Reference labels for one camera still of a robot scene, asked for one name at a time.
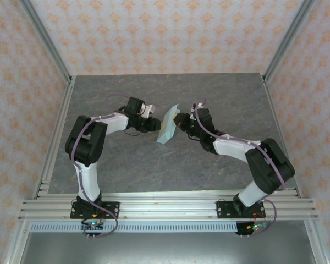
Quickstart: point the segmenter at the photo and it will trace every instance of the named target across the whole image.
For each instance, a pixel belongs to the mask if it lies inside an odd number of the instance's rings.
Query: black mounting plate
[[[256,202],[254,205],[249,207],[249,210],[242,212],[241,215],[239,215],[237,210],[233,207],[233,201],[216,202],[216,212],[218,218],[254,218],[253,211],[261,213],[264,217],[266,216],[263,202]]]
[[[120,212],[120,202],[101,202],[101,207],[106,208],[107,210],[111,211],[116,218],[119,218]],[[72,209],[70,214],[71,219],[114,219],[110,214],[99,213],[96,217],[93,216],[92,212],[82,212],[80,211],[80,206],[75,201],[72,203]]]

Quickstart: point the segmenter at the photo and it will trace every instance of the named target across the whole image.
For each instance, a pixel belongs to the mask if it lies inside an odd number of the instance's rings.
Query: floral wallpaper
[[[291,159],[330,247],[330,0],[319,1],[269,83]]]
[[[0,1],[0,263],[34,193],[64,88],[19,2]]]
[[[264,73],[303,0],[32,0],[72,75]]]

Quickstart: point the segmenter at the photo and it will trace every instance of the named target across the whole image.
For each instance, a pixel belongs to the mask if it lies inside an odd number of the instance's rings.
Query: enclosure
[[[78,116],[126,104],[105,101],[114,93],[161,120],[205,98],[220,131],[274,138],[296,170],[271,196],[277,222],[248,240],[218,220],[215,202],[252,181],[241,161],[178,129],[164,145],[119,132],[97,170],[120,227],[86,240],[69,218],[78,181],[64,145]],[[37,258],[330,263],[330,0],[0,1],[0,263]]]

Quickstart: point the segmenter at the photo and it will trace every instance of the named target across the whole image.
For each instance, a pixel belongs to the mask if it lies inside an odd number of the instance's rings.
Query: black bracket
[[[101,193],[95,199],[95,204],[99,205],[102,208],[105,208],[112,212],[116,218],[119,216],[120,212],[120,202],[104,202],[101,200]],[[113,219],[113,217],[101,211],[99,208],[95,207],[86,200],[83,200],[81,197],[77,196],[76,200],[72,203],[71,208],[71,219]]]
[[[244,212],[238,212],[234,208],[233,201],[217,201],[216,202],[216,212],[218,218],[254,218],[254,212],[261,213],[264,217],[265,215],[265,208],[263,202],[256,202],[254,205],[249,207],[248,210]],[[263,218],[259,214],[256,215],[256,218]]]
[[[111,211],[116,218],[119,218],[120,212],[120,202],[101,202],[101,207]],[[81,209],[81,206],[77,202],[72,203],[71,208],[71,219],[114,219],[110,214],[98,212],[94,213],[91,211],[84,211]]]

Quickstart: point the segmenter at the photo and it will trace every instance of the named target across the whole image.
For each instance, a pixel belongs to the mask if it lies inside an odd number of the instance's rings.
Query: wire
[[[259,213],[259,212],[256,212],[256,211],[253,211],[253,214],[254,214],[254,223],[255,223],[256,220],[257,220],[257,215],[258,215],[258,216],[261,216],[261,217],[264,219],[264,221],[267,222],[266,219],[265,219],[265,216],[264,216],[263,214],[261,214],[261,213]]]
[[[271,222],[271,224],[268,225],[268,227],[267,227],[266,229],[264,229],[263,231],[261,231],[261,232],[259,232],[259,233],[251,234],[251,236],[252,236],[252,235],[260,235],[260,234],[262,234],[262,233],[268,231],[268,230],[269,230],[269,229],[275,224],[275,222],[276,222],[276,218],[277,218],[277,210],[276,210],[276,206],[275,206],[275,204],[274,204],[272,201],[268,200],[268,199],[264,199],[263,201],[267,201],[267,202],[271,203],[271,205],[273,206],[273,208],[274,208],[274,219],[273,219],[273,221]]]
[[[130,98],[129,96],[127,95],[122,95],[121,93],[114,93],[112,95],[109,95],[106,97],[105,101],[108,100],[110,97],[113,97],[113,96],[122,96],[122,97],[125,97],[125,98]],[[104,211],[105,213],[108,213],[109,215],[111,215],[114,219],[115,219],[115,227],[110,231],[110,232],[107,232],[107,233],[102,233],[100,235],[98,235],[97,237],[98,238],[101,238],[101,237],[106,237],[112,233],[114,233],[116,231],[116,229],[118,228],[119,226],[119,222],[117,220],[117,217],[109,210],[97,205],[96,203],[94,203],[88,196],[87,196],[87,193],[84,189],[84,185],[83,185],[83,179],[82,179],[82,167],[75,161],[75,152],[76,152],[76,148],[77,148],[77,145],[79,143],[79,141],[81,140],[81,137],[83,135],[83,133],[87,130],[87,128],[95,121],[97,120],[101,120],[101,119],[108,119],[108,118],[112,118],[115,116],[115,113],[111,114],[111,115],[104,115],[103,117],[97,117],[97,118],[94,118],[92,120],[90,120],[87,124],[85,124],[85,126],[82,128],[81,132],[79,133],[78,137],[76,138],[76,142],[75,144],[73,145],[73,148],[72,148],[72,152],[71,152],[71,161],[72,163],[74,164],[74,166],[76,166],[76,168],[78,169],[78,178],[79,178],[79,183],[80,183],[80,187],[81,187],[81,190],[82,190],[82,193],[83,195],[85,196],[85,198],[87,199],[87,201],[92,204],[94,207]],[[86,229],[87,229],[87,226],[85,226],[84,230],[83,230],[83,235],[86,236],[88,238],[88,234],[86,233]]]
[[[189,138],[190,140],[200,141],[200,139],[194,139],[194,138],[190,137],[188,134],[187,134],[187,136],[188,136],[188,138]]]
[[[82,221],[81,221],[81,224],[84,224],[85,226],[89,226],[89,224],[88,223],[86,223],[86,221],[88,221],[89,219],[87,218],[87,219],[83,219]]]
[[[144,110],[143,110],[143,113],[141,113],[141,114],[136,114],[136,116],[140,117],[141,115],[143,115],[143,114],[145,113],[145,109],[146,109],[146,104],[145,104],[145,102],[144,102]]]
[[[126,134],[126,135],[129,135],[129,136],[139,136],[141,134],[141,132],[139,131],[138,134],[128,134],[125,130],[123,130],[123,132]]]

